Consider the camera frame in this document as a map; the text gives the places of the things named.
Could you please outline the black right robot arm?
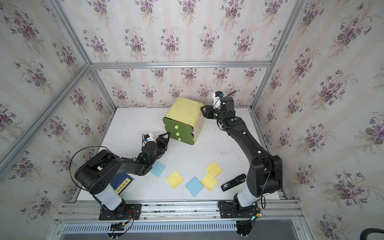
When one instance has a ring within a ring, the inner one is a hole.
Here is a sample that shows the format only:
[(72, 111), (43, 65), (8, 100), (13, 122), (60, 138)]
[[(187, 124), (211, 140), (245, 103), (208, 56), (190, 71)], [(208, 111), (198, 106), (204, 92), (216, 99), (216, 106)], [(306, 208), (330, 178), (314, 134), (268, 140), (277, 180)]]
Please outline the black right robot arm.
[(241, 213), (283, 188), (283, 162), (272, 156), (250, 133), (245, 121), (236, 116), (234, 100), (217, 91), (213, 94), (213, 105), (201, 108), (203, 116), (216, 120), (219, 129), (226, 132), (240, 146), (250, 167), (246, 177), (247, 187), (234, 196), (234, 210)]

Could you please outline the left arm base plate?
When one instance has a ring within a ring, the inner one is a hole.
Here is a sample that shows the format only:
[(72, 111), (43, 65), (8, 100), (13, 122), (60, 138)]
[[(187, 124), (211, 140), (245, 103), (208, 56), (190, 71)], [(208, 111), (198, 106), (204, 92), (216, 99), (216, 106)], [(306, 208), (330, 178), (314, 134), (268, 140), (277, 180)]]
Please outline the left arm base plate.
[(138, 220), (141, 214), (142, 204), (120, 204), (115, 210), (111, 211), (107, 207), (102, 207), (99, 221), (123, 221), (133, 218)]

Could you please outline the green three-drawer cabinet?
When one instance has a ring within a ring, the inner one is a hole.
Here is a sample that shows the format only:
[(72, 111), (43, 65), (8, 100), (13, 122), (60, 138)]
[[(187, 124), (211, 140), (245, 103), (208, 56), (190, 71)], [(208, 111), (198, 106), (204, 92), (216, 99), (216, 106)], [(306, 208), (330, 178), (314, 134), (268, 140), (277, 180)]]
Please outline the green three-drawer cabinet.
[(166, 132), (170, 138), (189, 145), (194, 145), (194, 125), (202, 115), (204, 104), (186, 98), (177, 98), (163, 117)]

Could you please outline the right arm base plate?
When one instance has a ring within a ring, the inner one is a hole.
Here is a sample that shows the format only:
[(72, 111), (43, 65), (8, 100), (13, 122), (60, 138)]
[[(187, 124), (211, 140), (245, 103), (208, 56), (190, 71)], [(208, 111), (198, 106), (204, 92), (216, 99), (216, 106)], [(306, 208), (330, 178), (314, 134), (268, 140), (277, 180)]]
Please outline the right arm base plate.
[(251, 219), (255, 220), (262, 216), (261, 209), (258, 206), (250, 205), (242, 207), (238, 202), (218, 202), (218, 209), (221, 219)]

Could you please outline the pink sticky note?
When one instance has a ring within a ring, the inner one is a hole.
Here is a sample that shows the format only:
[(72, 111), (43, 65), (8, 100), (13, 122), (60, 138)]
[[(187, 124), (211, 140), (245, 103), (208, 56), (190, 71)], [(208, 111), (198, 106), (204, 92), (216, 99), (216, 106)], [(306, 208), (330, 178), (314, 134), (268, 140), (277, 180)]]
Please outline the pink sticky note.
[(193, 136), (195, 141), (197, 140), (203, 125), (204, 125), (204, 117), (201, 115), (197, 123), (194, 125)]

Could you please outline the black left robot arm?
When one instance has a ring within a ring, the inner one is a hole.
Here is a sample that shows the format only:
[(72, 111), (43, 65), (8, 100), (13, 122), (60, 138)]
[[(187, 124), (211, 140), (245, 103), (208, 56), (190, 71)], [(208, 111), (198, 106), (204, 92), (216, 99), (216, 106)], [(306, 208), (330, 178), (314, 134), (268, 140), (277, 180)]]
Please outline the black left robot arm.
[(123, 199), (113, 189), (111, 182), (117, 174), (144, 176), (168, 149), (170, 133), (154, 139), (152, 134), (142, 137), (141, 152), (136, 158), (123, 158), (104, 147), (75, 172), (75, 179), (104, 208), (115, 211), (123, 206)]

